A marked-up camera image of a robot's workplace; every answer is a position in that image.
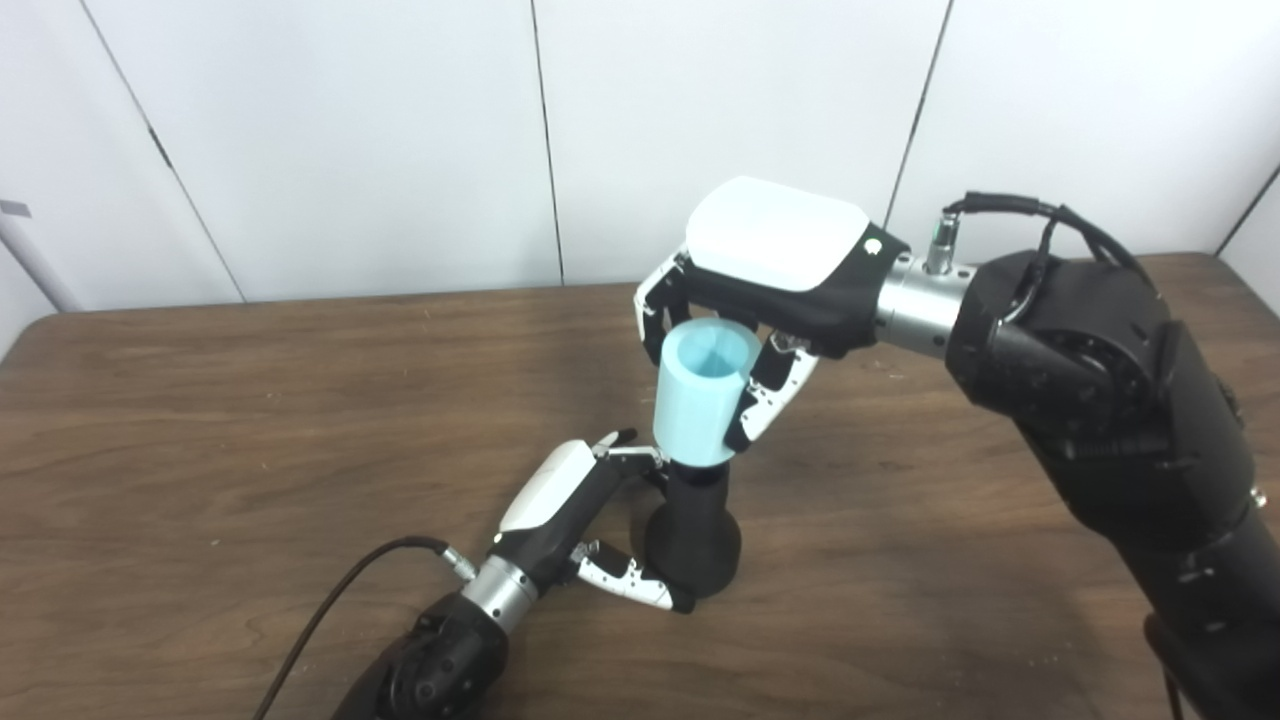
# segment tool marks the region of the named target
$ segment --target white wall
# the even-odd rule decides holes
[[[69,309],[239,295],[74,0],[0,1],[5,240]]]
[[[1280,315],[1280,181],[1258,200],[1222,251],[1222,260]]]
[[[0,360],[27,325],[52,311],[45,293],[0,243]]]
[[[984,190],[1066,202],[1135,252],[1210,252],[1280,163],[1277,88],[1280,3],[956,0],[888,229],[920,247]],[[1039,227],[966,219],[957,255]]]
[[[698,201],[740,174],[882,220],[946,8],[535,4],[570,283],[648,274]]]
[[[552,284],[558,245],[634,281],[739,174],[883,222],[946,6],[0,0],[0,199],[32,213],[0,232],[102,309]],[[888,227],[922,249],[979,188],[1210,251],[1280,163],[1276,87],[1276,3],[954,0]],[[1037,231],[970,218],[961,259]]]
[[[527,3],[87,5],[250,300],[559,282]]]

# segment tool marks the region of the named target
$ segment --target metal connector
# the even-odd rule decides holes
[[[876,338],[943,359],[977,268],[952,265],[941,274],[927,263],[904,254],[890,268],[876,301]]]
[[[947,213],[938,219],[933,231],[929,254],[924,258],[924,272],[931,275],[945,275],[951,272],[951,258],[956,251],[956,234],[960,232],[960,215]]]
[[[538,589],[518,566],[490,555],[485,557],[475,580],[462,588],[462,597],[493,618],[502,632],[509,635],[534,606]]]
[[[572,565],[581,565],[588,557],[600,552],[600,541],[580,542],[573,551],[568,553],[568,561]]]
[[[444,548],[440,553],[440,559],[449,564],[449,569],[453,574],[462,579],[463,583],[470,583],[476,579],[476,566],[471,564],[470,560],[462,556],[461,552],[453,550],[453,546]]]

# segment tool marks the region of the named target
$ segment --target wood grain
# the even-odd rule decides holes
[[[1148,266],[1280,497],[1280,322],[1216,260]],[[649,424],[630,292],[37,323],[0,365],[0,715],[247,717],[366,550],[430,533],[479,555],[552,447]],[[1167,716],[1120,562],[941,364],[890,347],[824,364],[732,482],[727,592],[687,618],[553,592],[486,716]],[[627,488],[599,537],[625,546],[654,501]],[[326,717],[451,587],[412,552],[375,566],[274,717]]]

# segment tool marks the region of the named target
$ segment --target cable connector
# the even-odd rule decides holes
[[[461,552],[453,550],[453,546],[445,547],[444,552],[440,553],[440,559],[449,564],[449,569],[463,583],[476,579],[476,566],[463,557]]]
[[[943,213],[938,227],[933,231],[933,242],[924,259],[924,272],[931,275],[945,275],[951,272],[951,258],[956,252],[956,234],[960,233],[960,215]]]

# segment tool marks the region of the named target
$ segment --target robotic arm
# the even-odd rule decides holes
[[[1034,251],[957,265],[972,213],[1047,225]],[[1093,261],[1050,254],[1059,224],[1082,233]],[[739,178],[699,205],[685,245],[636,292],[650,359],[690,304],[772,328],[726,434],[737,451],[818,357],[881,341],[943,360],[1120,552],[1152,603],[1146,634],[1170,688],[1207,720],[1280,717],[1280,553],[1234,398],[1108,234],[1065,206],[970,193],[919,258],[852,205]]]
[[[383,651],[334,720],[475,716],[506,667],[507,638],[553,585],[573,578],[660,610],[691,612],[692,597],[622,551],[582,542],[625,479],[659,473],[664,465],[655,448],[617,447],[634,437],[634,430],[623,430],[594,447],[575,439],[552,451],[507,509],[479,570],[457,551],[444,550],[462,589],[431,605]]]

